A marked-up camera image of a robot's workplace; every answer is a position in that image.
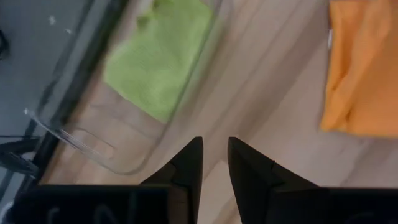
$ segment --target wood grain surface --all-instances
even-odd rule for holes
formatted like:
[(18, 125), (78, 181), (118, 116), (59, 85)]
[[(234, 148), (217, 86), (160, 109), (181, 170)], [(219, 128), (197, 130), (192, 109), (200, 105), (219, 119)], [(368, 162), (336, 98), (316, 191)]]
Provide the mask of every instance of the wood grain surface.
[[(200, 91), (181, 110), (189, 111), (189, 116), (177, 116), (160, 144), (157, 141), (164, 124), (121, 99), (101, 81), (101, 67), (96, 71), (73, 119), (87, 118), (84, 125), (95, 126), (99, 135), (111, 136), (121, 150), (115, 152), (85, 135), (82, 138), (104, 156), (121, 155), (124, 168), (139, 162), (146, 149), (155, 145), (144, 169), (134, 175), (116, 175), (60, 144), (42, 183), (138, 184), (192, 137), (203, 136), (198, 222), (240, 223), (226, 161), (228, 137), (237, 136), (318, 185), (397, 187), (397, 140), (319, 130), (328, 70), (328, 1), (232, 3), (229, 27)], [(123, 35), (133, 27), (131, 17), (126, 18), (120, 25)], [(108, 106), (125, 123), (102, 122), (95, 114), (98, 105)]]

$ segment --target green cloth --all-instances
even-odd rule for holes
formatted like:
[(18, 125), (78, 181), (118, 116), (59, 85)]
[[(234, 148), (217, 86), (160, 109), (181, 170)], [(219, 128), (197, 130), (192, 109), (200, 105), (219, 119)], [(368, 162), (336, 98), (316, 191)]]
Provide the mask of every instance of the green cloth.
[(212, 13), (200, 0), (155, 0), (132, 37), (106, 61), (104, 79), (165, 123), (197, 60)]

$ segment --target clear plastic container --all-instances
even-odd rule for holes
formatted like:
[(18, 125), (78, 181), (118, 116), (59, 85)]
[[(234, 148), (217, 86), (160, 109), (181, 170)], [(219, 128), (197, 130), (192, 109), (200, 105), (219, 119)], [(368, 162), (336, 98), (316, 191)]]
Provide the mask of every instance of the clear plastic container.
[[(75, 44), (63, 70), (47, 85), (54, 86), (57, 83), (65, 86), (65, 83), (69, 83), (63, 91), (53, 93), (63, 95), (62, 102), (49, 103), (40, 111), (28, 108), (25, 113), (55, 137), (107, 169), (117, 174), (132, 175), (145, 167), (161, 142), (173, 142), (190, 125), (188, 120), (193, 114), (190, 104), (200, 90), (200, 83), (206, 76), (206, 66), (221, 33), (228, 26), (232, 5), (229, 0), (205, 3), (214, 12), (206, 41), (175, 105), (173, 116), (161, 123), (125, 100), (103, 81), (106, 52), (134, 32), (134, 27), (129, 27), (129, 24), (134, 23), (129, 21), (145, 11), (148, 5), (148, 2), (130, 2), (126, 5), (118, 2), (110, 1), (97, 6), (97, 11), (103, 11), (100, 19), (98, 16), (90, 17), (93, 8), (86, 12), (88, 16), (84, 20), (98, 20), (97, 29), (83, 26), (77, 34), (79, 36), (75, 37), (76, 43), (87, 43), (86, 50), (81, 49), (81, 44)], [(121, 19), (112, 16), (112, 13), (121, 11), (124, 11)], [(48, 118), (47, 111), (53, 111), (54, 108), (55, 115)]]

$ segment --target orange cloth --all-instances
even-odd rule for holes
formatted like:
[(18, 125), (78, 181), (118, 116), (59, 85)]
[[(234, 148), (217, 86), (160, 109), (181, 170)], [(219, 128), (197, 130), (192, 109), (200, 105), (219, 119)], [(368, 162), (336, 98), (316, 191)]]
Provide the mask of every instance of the orange cloth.
[(330, 18), (321, 128), (398, 137), (398, 1), (330, 1)]

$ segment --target transparent bin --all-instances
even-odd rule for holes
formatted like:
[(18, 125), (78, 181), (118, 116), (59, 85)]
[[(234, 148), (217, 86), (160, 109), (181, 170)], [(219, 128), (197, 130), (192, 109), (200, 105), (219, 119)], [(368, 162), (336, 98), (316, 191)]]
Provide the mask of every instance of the transparent bin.
[[(190, 105), (200, 91), (200, 83), (206, 77), (206, 66), (222, 31), (228, 26), (232, 6), (229, 0), (205, 2), (214, 12), (212, 22), (173, 115), (161, 123), (103, 81), (106, 53), (134, 32), (131, 24), (135, 22), (131, 21), (150, 3), (127, 0), (91, 3), (82, 12), (84, 15), (76, 27), (75, 36), (67, 46), (71, 48), (69, 55), (65, 56), (67, 62), (46, 84), (48, 91), (57, 89), (51, 94), (63, 96), (62, 101), (47, 103), (39, 109), (28, 107), (25, 111), (39, 126), (61, 141), (122, 175), (139, 172), (159, 148), (160, 142), (165, 138), (167, 142), (173, 142), (189, 126), (188, 120), (193, 114)], [(96, 27), (90, 26), (93, 21), (97, 21)], [(49, 116), (49, 111), (54, 110), (55, 115)]]

